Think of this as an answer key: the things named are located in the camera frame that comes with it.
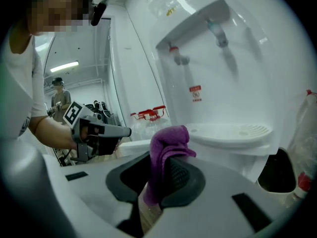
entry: gray t-shirt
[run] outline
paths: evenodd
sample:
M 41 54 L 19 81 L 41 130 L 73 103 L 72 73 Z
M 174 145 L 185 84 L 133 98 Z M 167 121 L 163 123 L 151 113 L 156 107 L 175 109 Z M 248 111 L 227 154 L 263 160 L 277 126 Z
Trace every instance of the gray t-shirt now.
M 63 91 L 61 93 L 55 93 L 52 96 L 52 107 L 56 106 L 57 102 L 61 102 L 62 106 L 66 105 L 66 104 L 70 104 L 71 103 L 71 98 L 70 98 L 70 93 L 63 89 Z M 56 111 L 54 113 L 54 120 L 57 122 L 62 122 L 63 124 L 66 124 L 63 116 L 65 114 L 66 110 L 60 110 L 60 111 Z

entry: faucet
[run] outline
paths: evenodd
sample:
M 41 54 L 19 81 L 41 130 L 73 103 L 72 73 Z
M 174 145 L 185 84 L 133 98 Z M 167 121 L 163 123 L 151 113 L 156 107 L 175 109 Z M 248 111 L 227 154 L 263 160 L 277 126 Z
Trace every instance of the faucet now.
M 208 29 L 215 35 L 217 39 L 217 45 L 221 48 L 228 46 L 228 39 L 221 25 L 218 23 L 212 22 L 210 19 L 206 20 Z

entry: fluorescent light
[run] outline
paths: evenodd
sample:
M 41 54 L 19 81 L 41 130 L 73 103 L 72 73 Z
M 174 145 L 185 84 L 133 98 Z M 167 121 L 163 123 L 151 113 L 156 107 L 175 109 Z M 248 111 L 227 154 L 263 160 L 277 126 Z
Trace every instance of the fluorescent light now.
M 64 65 L 61 65 L 61 66 L 58 66 L 58 67 L 55 67 L 55 68 L 51 69 L 51 72 L 55 72 L 55 71 L 58 71 L 60 69 L 65 69 L 65 68 L 78 66 L 78 65 L 79 65 L 79 63 L 77 61 L 71 62 L 71 63 L 67 63 L 67 64 L 64 64 Z

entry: warning label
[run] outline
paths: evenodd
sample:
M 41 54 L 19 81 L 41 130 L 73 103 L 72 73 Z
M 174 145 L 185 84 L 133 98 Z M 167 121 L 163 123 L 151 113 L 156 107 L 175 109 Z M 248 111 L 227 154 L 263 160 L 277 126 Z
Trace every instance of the warning label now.
M 202 87 L 200 85 L 189 88 L 189 92 L 193 95 L 193 102 L 202 101 L 201 90 Z

